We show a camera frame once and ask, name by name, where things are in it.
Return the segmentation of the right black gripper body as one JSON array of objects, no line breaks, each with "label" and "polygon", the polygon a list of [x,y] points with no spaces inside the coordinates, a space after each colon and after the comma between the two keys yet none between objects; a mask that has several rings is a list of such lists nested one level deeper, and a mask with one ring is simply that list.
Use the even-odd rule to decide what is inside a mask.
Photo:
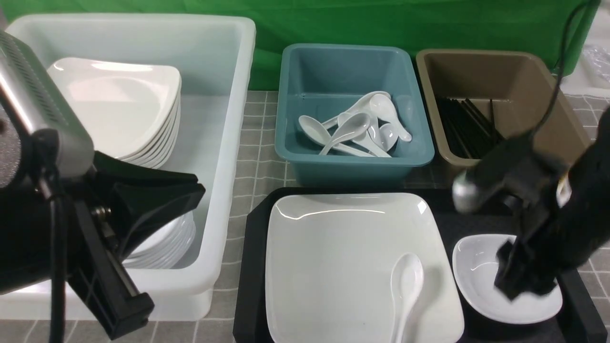
[{"label": "right black gripper body", "polygon": [[523,293],[542,297],[556,287],[559,267],[552,267],[551,224],[572,198],[569,170],[534,149],[533,132],[502,141],[479,163],[460,172],[452,198],[460,213],[478,211],[503,197],[514,215],[516,238],[498,250],[494,285],[510,301]]}]

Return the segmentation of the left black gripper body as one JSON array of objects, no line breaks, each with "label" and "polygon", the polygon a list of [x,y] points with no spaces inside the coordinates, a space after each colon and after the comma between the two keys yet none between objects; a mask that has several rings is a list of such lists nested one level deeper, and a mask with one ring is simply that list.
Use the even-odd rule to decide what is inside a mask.
[{"label": "left black gripper body", "polygon": [[144,328],[154,310],[124,259],[172,220],[195,210],[194,174],[147,169],[96,152],[89,170],[62,182],[67,196],[67,284],[111,340]]}]

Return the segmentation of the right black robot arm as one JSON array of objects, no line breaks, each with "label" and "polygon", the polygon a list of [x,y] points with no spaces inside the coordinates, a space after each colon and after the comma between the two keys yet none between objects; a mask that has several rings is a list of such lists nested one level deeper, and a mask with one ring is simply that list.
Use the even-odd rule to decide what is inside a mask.
[{"label": "right black robot arm", "polygon": [[460,213],[503,195],[516,214],[517,236],[496,254],[494,285],[508,300],[550,293],[556,278],[609,240],[609,111],[595,142],[569,167],[536,151],[534,134],[505,139],[452,185]]}]

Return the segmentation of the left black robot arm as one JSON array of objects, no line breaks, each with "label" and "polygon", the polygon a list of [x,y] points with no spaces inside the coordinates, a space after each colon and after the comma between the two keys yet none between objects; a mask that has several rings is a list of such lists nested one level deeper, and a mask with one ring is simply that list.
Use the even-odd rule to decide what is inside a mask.
[{"label": "left black robot arm", "polygon": [[64,341],[67,286],[111,340],[142,329],[155,305],[123,261],[205,191],[194,174],[98,151],[85,174],[61,179],[50,149],[33,143],[21,180],[1,191],[1,293],[51,282],[50,343]]}]

